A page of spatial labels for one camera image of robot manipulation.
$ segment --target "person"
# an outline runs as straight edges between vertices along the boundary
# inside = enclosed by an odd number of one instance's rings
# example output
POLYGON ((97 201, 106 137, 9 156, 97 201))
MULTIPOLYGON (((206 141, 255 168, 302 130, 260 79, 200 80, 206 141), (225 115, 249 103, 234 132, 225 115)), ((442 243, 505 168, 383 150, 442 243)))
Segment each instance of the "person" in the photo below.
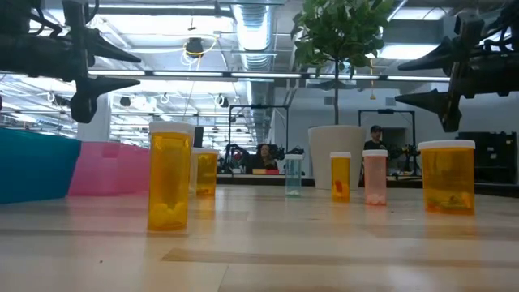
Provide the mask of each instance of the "person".
POLYGON ((382 127, 374 125, 370 129, 371 140, 364 143, 364 150, 379 150, 386 149, 386 145, 380 138, 382 138, 382 127))
POLYGON ((261 144, 257 150, 255 157, 253 157, 252 169, 277 170, 277 163, 272 158, 270 146, 268 144, 261 144))

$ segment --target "ceiling fixture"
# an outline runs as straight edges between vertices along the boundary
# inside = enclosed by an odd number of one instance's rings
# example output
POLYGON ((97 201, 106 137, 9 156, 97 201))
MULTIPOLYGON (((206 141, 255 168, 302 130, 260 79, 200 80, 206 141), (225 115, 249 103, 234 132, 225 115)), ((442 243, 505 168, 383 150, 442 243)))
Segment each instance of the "ceiling fixture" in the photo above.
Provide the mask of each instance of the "ceiling fixture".
POLYGON ((202 58, 204 56, 204 46, 202 39, 199 37, 190 37, 189 41, 184 45, 186 54, 191 58, 202 58))
POLYGON ((164 92, 164 95, 161 97, 161 103, 162 103, 163 105, 169 103, 169 97, 168 97, 168 95, 166 94, 166 92, 164 92))
POLYGON ((47 93, 47 101, 48 102, 54 102, 56 100, 56 96, 54 95, 54 92, 48 92, 47 93))
POLYGON ((59 96, 58 94, 53 94, 54 96, 54 100, 53 100, 53 104, 57 105, 57 106, 66 106, 66 107, 71 107, 71 100, 66 98, 66 97, 62 97, 62 96, 59 96))
POLYGON ((219 105, 221 108, 224 109, 229 107, 229 101, 227 100, 227 97, 222 96, 221 93, 214 98, 214 104, 219 105))
POLYGON ((121 100, 119 101, 122 106, 128 107, 131 105, 130 97, 121 97, 121 100))

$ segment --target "pipe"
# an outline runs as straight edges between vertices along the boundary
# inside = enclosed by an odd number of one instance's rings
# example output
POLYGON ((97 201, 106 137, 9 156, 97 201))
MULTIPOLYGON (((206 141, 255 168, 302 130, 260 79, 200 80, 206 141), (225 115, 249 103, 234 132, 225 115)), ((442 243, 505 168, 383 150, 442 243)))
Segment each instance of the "pipe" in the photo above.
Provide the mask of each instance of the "pipe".
MULTIPOLYGON (((237 22, 237 36, 240 49, 263 53, 271 47, 273 15, 272 7, 265 5, 233 5, 232 12, 237 22)), ((242 54, 242 64, 245 71, 271 71, 273 56, 270 54, 242 54)), ((272 104, 273 85, 262 82, 247 83, 247 99, 251 105, 272 104)), ((252 110, 252 117, 256 129, 256 139, 264 142, 268 136, 268 127, 265 127, 265 112, 252 110)), ((272 117, 272 111, 266 113, 272 117)))

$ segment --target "air duct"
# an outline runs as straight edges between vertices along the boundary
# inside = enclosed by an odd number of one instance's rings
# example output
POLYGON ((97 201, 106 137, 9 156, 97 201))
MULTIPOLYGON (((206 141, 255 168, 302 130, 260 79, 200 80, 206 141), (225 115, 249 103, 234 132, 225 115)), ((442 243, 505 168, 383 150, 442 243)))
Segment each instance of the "air duct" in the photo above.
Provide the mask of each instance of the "air duct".
MULTIPOLYGON (((272 7, 266 5, 234 5, 232 6, 237 22, 237 35, 240 49, 254 53, 270 48, 272 40, 272 7)), ((268 72, 272 69, 272 55, 242 54, 245 71, 268 72)), ((247 98, 252 105, 271 105, 273 100, 273 83, 247 82, 247 98)), ((268 136, 269 119, 272 111, 254 110, 252 117, 256 129, 258 143, 264 142, 268 136)))

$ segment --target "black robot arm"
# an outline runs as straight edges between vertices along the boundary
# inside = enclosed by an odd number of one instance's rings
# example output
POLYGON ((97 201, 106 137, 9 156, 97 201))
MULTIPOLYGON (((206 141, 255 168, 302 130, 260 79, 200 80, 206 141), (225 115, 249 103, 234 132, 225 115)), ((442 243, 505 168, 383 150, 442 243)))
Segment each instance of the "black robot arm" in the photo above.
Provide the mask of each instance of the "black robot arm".
POLYGON ((94 57, 127 62, 140 62, 140 59, 105 41, 98 30, 85 27, 93 17, 87 2, 63 0, 62 5, 66 25, 70 27, 66 36, 58 36, 62 29, 42 17, 41 0, 0 0, 0 71, 75 81, 72 118, 89 123, 101 94, 140 83, 134 79, 88 77, 88 68, 95 64, 94 57), (39 15, 32 14, 32 9, 39 15), (30 20, 54 31, 50 36, 31 34, 30 20))
POLYGON ((450 76, 447 92, 433 90, 396 97, 399 102, 438 114, 446 132, 458 130, 461 96, 507 96, 519 90, 519 0, 483 15, 460 13, 454 32, 457 37, 445 37, 428 55, 398 67, 402 71, 441 68, 450 76), (498 41, 486 40, 498 33, 498 41))

